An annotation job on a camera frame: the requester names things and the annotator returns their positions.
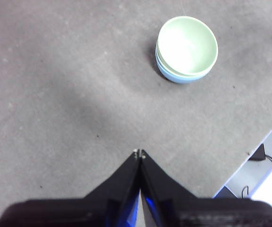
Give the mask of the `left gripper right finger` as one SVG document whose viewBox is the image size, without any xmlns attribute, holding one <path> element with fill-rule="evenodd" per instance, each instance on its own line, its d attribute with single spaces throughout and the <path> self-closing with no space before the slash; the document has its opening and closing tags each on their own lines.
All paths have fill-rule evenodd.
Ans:
<svg viewBox="0 0 272 227">
<path fill-rule="evenodd" d="M 198 198 L 140 151 L 141 191 L 158 227 L 272 227 L 272 206 L 237 198 Z"/>
</svg>

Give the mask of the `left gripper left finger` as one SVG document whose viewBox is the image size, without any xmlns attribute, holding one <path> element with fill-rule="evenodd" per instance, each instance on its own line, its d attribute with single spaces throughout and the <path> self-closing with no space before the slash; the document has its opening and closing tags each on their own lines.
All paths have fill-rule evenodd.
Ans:
<svg viewBox="0 0 272 227">
<path fill-rule="evenodd" d="M 0 227 L 129 227 L 136 221 L 139 152 L 134 151 L 83 198 L 27 200 L 10 205 Z"/>
</svg>

